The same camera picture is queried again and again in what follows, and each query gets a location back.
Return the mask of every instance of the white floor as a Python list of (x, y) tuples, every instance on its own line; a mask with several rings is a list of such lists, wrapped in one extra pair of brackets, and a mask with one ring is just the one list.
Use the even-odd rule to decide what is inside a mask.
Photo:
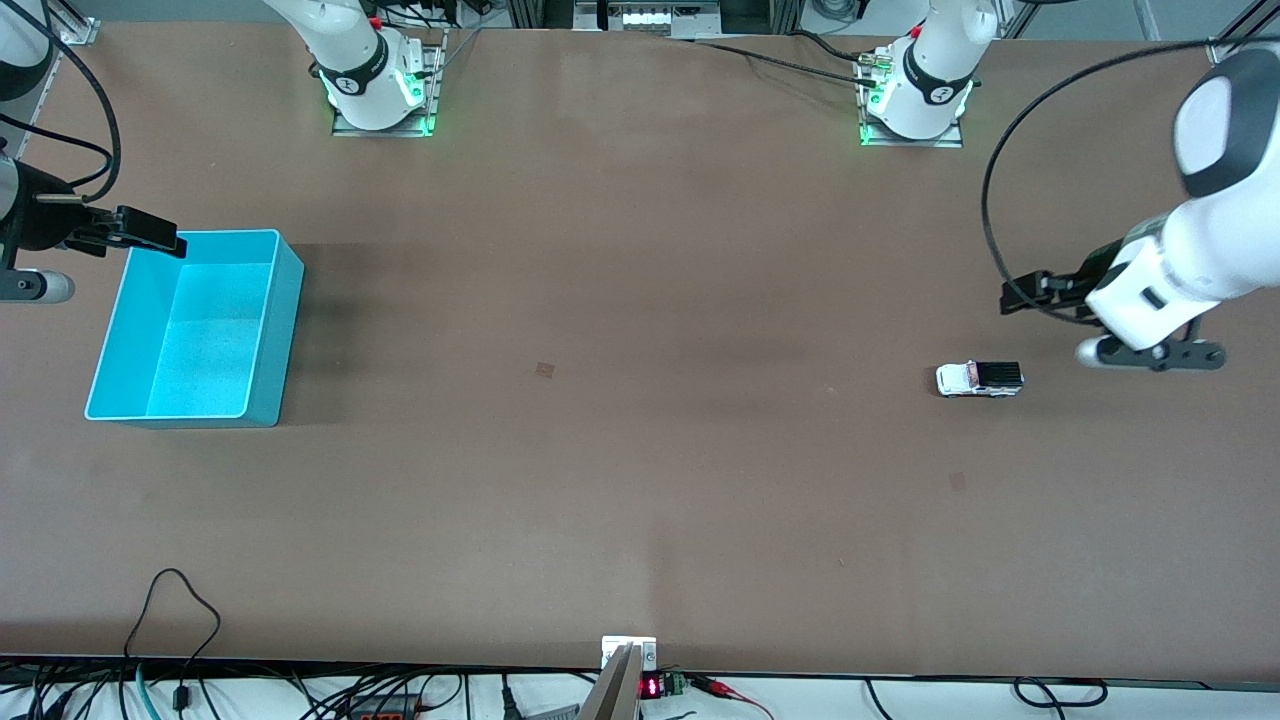
[[(742, 694), (768, 707), (776, 720), (878, 720), (874, 706), (859, 680), (844, 679), (774, 679), (726, 678)], [(306, 700), (282, 680), (233, 679), (209, 680), (209, 689), (223, 720), (289, 720), (301, 717), (307, 710)], [(174, 682), (157, 683), (148, 692), (161, 720), (174, 720), (170, 697)], [(197, 684), (188, 682), (192, 707), (187, 720), (212, 720)], [(312, 694), (324, 696), (342, 689), (339, 679), (308, 680)], [(502, 684), (498, 675), (472, 675), (468, 692), (439, 710), (420, 715), (419, 720), (500, 720)], [(417, 692), (415, 682), (410, 692)], [(430, 680), (424, 693), (429, 705), (443, 702), (457, 687), (452, 676)], [(564, 706), (581, 703), (591, 687), (572, 675), (512, 675), (512, 692), (521, 712), (527, 717)], [(1053, 720), (1051, 710), (1037, 710), (1021, 705), (1009, 685), (992, 683), (940, 683), (883, 679), (876, 689), (884, 708), (893, 720)], [(82, 706), (81, 696), (73, 698), (67, 711), (68, 720)], [(1083, 697), (1079, 688), (1060, 688), (1061, 700)], [(127, 707), (132, 720), (145, 720), (146, 712), (138, 702), (133, 684), (127, 685)], [(31, 702), (29, 691), (0, 696), (0, 719), (24, 716)], [(768, 720), (759, 710), (724, 700), (717, 700), (698, 691), (687, 694), (641, 705), (648, 720), (667, 720), (695, 711), (694, 720)], [(1068, 710), (1068, 720), (1183, 720), (1280, 719), (1280, 693), (1228, 692), (1203, 689), (1164, 688), (1111, 688), (1110, 698), (1101, 706), (1087, 710)], [(119, 720), (120, 710), (115, 687), (104, 688), (88, 714), (90, 720)]]

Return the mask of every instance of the connector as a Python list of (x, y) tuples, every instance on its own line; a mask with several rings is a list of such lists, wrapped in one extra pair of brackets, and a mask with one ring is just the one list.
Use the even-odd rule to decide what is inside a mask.
[(882, 70), (893, 69), (893, 58), (890, 55), (878, 55), (876, 53), (859, 53), (858, 64), (864, 68), (879, 68)]
[(173, 689), (173, 708), (180, 712), (188, 707), (191, 707), (191, 688), (178, 685)]

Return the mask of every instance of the green led light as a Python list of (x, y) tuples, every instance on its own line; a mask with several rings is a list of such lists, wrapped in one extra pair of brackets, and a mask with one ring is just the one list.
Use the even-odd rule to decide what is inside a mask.
[(411, 78), (404, 73), (396, 70), (396, 85), (401, 86), (401, 92), (404, 94), (404, 101), (410, 105), (417, 105), (422, 100), (422, 81), (417, 78)]

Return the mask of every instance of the red wire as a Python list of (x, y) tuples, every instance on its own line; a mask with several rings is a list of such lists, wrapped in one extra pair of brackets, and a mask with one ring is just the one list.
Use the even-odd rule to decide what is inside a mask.
[(763, 705), (760, 705), (760, 703), (755, 702), (754, 700), (751, 700), (751, 698), (749, 698), (749, 697), (744, 696), (744, 694), (742, 694), (742, 693), (740, 693), (740, 692), (736, 692), (736, 691), (735, 691), (735, 693), (733, 693), (733, 694), (736, 694), (737, 697), (735, 697), (735, 698), (732, 698), (732, 700), (736, 700), (736, 701), (739, 701), (739, 702), (745, 702), (745, 703), (748, 703), (748, 705), (754, 705), (755, 707), (758, 707), (758, 708), (760, 710), (760, 712), (764, 712), (765, 715), (768, 715), (768, 716), (769, 716), (769, 720), (777, 720), (776, 717), (773, 717), (773, 714), (772, 714), (772, 712), (769, 712), (769, 708), (768, 708), (768, 707), (764, 707)]

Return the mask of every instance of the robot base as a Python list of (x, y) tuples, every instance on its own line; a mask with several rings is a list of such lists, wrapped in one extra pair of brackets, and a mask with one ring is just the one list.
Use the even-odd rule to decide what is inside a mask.
[(334, 109), (332, 128), (334, 137), (431, 137), (435, 135), (435, 117), (440, 109), (440, 85), (444, 79), (440, 68), (444, 65), (448, 32), (445, 31), (440, 45), (421, 45), (416, 38), (411, 44), (421, 47), (421, 54), (416, 51), (411, 53), (410, 72), (422, 70), (426, 73), (426, 77), (406, 83), (403, 90), (415, 97), (424, 97), (422, 104), (404, 115), (404, 119), (401, 122), (383, 129), (357, 128), (347, 122), (342, 117), (342, 113)]
[[(876, 56), (890, 58), (891, 47), (877, 47)], [(883, 83), (886, 81), (887, 68), (884, 67), (872, 67), (865, 68), (859, 63), (854, 63), (854, 76), (860, 78), (869, 78), (876, 82)], [(858, 140), (860, 145), (867, 146), (909, 146), (909, 147), (964, 147), (964, 138), (960, 133), (960, 118), (956, 117), (942, 135), (937, 137), (931, 137), (925, 140), (911, 140), (909, 137), (902, 137), (896, 132), (888, 129), (888, 126), (876, 115), (867, 111), (867, 108), (879, 102), (878, 88), (858, 86)], [(960, 114), (964, 113), (961, 102)]]

